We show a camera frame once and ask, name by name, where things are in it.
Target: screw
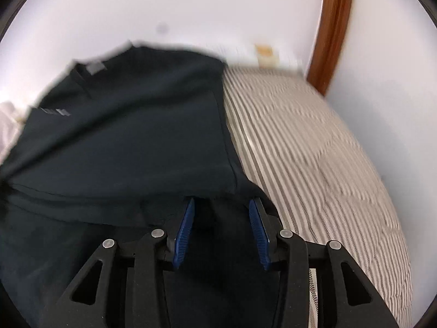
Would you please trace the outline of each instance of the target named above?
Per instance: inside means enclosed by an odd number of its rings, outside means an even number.
[[[102,243],[103,248],[106,248],[106,249],[112,248],[114,246],[114,244],[115,244],[114,239],[107,239]]]
[[[162,229],[154,229],[152,230],[152,237],[161,238],[164,235],[164,231]]]
[[[279,232],[280,236],[283,238],[291,238],[293,236],[293,232],[289,229],[283,229]]]
[[[341,248],[341,243],[338,241],[329,242],[329,246],[334,250],[339,250]]]

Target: blue gripper pad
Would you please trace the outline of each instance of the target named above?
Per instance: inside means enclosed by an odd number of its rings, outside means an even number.
[[[178,269],[185,258],[185,253],[188,248],[188,240],[190,238],[191,228],[194,220],[194,199],[192,198],[185,210],[184,218],[182,219],[181,227],[174,243],[173,267]]]
[[[249,203],[249,218],[253,236],[256,240],[256,246],[258,247],[259,261],[263,265],[264,270],[268,270],[271,263],[269,257],[269,241],[261,217],[259,216],[258,208],[253,200]]]

